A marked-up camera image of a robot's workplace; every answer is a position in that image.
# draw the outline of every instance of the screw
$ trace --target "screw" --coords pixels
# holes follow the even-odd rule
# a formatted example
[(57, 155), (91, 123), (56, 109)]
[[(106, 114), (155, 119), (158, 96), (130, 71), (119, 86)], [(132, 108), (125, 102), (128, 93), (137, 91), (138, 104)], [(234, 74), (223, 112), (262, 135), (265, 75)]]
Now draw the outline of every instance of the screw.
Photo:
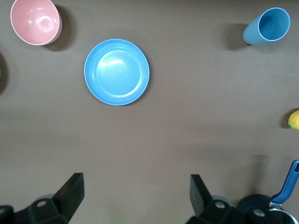
[(225, 208), (225, 204), (224, 204), (223, 202), (221, 202), (221, 201), (217, 201), (217, 202), (215, 203), (215, 205), (216, 205), (216, 207), (219, 208), (219, 209), (223, 209), (223, 208)]
[(260, 210), (260, 209), (254, 209), (253, 210), (253, 213), (256, 215), (256, 216), (259, 216), (259, 217), (265, 217), (265, 213)]
[(36, 204), (37, 207), (43, 207), (47, 202), (46, 201), (40, 201)]

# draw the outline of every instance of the blue plate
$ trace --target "blue plate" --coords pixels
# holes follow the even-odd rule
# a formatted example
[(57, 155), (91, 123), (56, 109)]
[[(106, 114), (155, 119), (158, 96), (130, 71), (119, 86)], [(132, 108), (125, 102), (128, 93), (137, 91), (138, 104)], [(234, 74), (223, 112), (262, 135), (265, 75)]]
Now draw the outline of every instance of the blue plate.
[(145, 91), (150, 78), (148, 61), (133, 43), (111, 39), (99, 43), (87, 56), (85, 81), (92, 94), (109, 105), (126, 105)]

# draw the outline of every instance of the yellow fruit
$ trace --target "yellow fruit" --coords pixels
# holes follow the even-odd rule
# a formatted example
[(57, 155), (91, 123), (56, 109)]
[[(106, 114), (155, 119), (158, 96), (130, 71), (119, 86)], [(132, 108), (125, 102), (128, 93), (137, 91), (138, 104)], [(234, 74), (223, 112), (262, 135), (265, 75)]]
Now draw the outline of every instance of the yellow fruit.
[(290, 115), (288, 125), (290, 128), (299, 129), (299, 110)]

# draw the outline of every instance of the bowl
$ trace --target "bowl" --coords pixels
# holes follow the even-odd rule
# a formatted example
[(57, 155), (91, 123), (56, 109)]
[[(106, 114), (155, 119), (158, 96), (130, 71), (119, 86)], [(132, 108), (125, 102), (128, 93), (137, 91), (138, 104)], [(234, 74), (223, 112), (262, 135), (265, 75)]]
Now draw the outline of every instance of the bowl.
[(15, 33), (32, 45), (53, 43), (60, 35), (60, 14), (50, 0), (16, 0), (10, 11)]

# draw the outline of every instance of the cup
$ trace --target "cup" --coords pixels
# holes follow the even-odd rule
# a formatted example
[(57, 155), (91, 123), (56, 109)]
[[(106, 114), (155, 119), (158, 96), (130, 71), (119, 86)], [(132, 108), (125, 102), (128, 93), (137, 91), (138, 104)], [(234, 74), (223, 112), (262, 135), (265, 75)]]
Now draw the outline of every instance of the cup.
[(290, 16), (284, 9), (270, 8), (246, 27), (243, 39), (248, 44), (278, 41), (289, 31), (290, 24)]

